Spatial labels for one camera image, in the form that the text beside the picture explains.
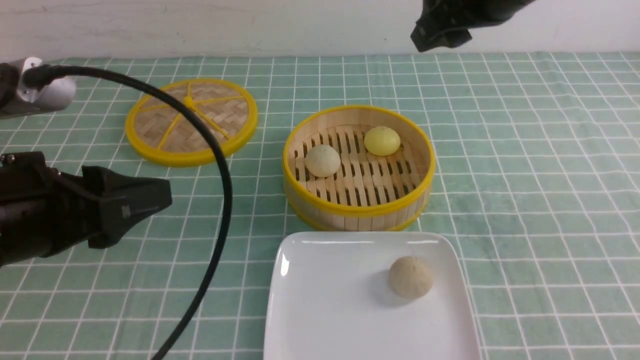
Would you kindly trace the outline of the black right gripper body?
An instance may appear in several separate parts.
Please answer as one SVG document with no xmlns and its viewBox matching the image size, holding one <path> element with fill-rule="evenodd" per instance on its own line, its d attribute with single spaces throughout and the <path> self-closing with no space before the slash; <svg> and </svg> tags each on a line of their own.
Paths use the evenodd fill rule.
<svg viewBox="0 0 640 360">
<path fill-rule="evenodd" d="M 427 31 L 496 27 L 532 0 L 425 0 L 420 27 Z"/>
</svg>

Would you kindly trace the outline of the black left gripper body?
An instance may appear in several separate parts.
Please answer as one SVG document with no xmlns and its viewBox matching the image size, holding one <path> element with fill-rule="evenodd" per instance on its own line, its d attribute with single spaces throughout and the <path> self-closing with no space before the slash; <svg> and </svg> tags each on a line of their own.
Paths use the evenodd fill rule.
<svg viewBox="0 0 640 360">
<path fill-rule="evenodd" d="M 1 155 L 1 266 L 58 255 L 86 242 L 103 248 L 98 196 L 103 167 L 81 175 L 46 164 L 42 152 Z"/>
</svg>

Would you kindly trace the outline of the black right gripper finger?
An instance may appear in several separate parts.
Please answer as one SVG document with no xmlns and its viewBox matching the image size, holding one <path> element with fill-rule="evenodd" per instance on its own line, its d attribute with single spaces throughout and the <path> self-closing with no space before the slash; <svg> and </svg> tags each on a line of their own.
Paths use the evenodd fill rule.
<svg viewBox="0 0 640 360">
<path fill-rule="evenodd" d="M 467 11 L 423 13 L 416 21 L 410 39 L 419 53 L 436 48 L 459 48 L 473 38 L 469 23 Z"/>
</svg>

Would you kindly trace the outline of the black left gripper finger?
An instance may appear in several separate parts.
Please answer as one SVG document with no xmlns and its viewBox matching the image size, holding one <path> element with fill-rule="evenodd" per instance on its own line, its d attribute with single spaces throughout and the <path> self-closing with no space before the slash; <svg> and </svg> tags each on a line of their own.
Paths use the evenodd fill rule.
<svg viewBox="0 0 640 360">
<path fill-rule="evenodd" d="M 101 166 L 83 166 L 82 182 L 90 195 L 84 212 L 91 249 L 111 248 L 138 223 L 173 203 L 166 178 L 131 177 Z"/>
</svg>

